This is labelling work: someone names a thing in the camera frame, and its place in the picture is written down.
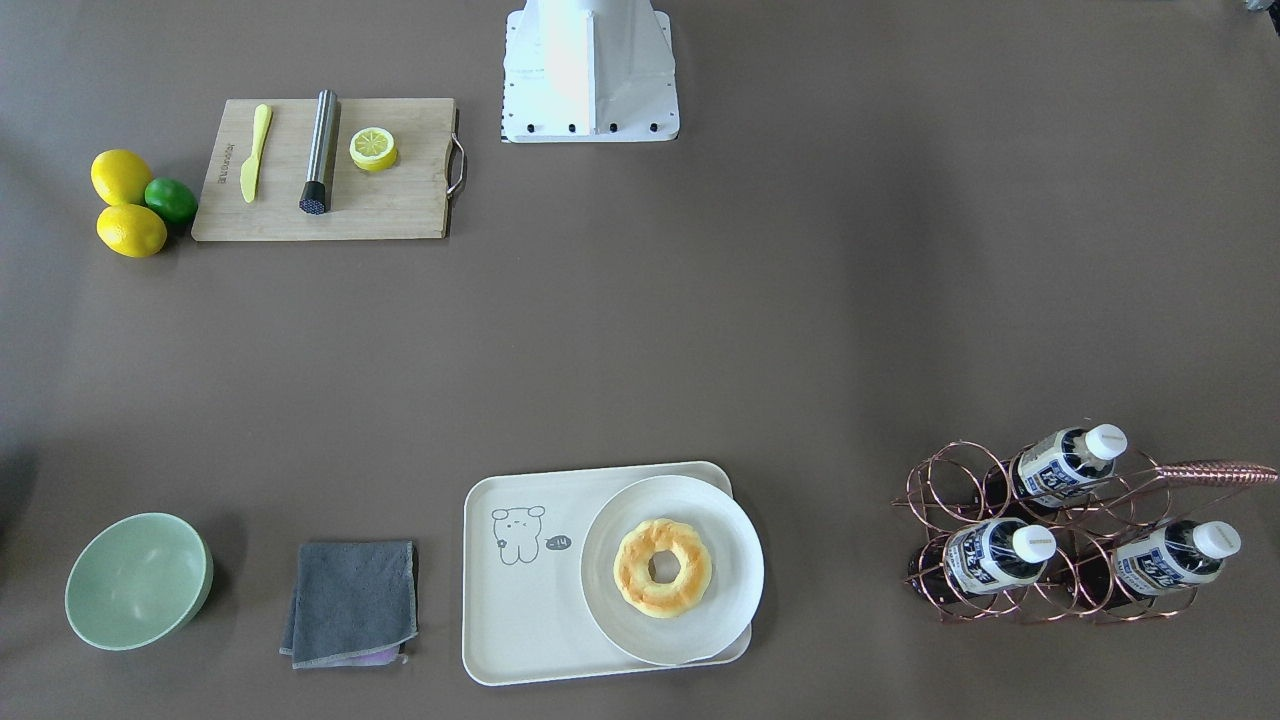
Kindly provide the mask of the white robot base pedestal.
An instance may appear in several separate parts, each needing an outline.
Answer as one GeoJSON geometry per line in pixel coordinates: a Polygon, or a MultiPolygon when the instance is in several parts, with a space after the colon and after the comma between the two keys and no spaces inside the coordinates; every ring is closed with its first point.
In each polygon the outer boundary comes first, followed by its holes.
{"type": "Polygon", "coordinates": [[[527,1],[504,28],[502,141],[678,137],[672,24],[652,3],[527,1]]]}

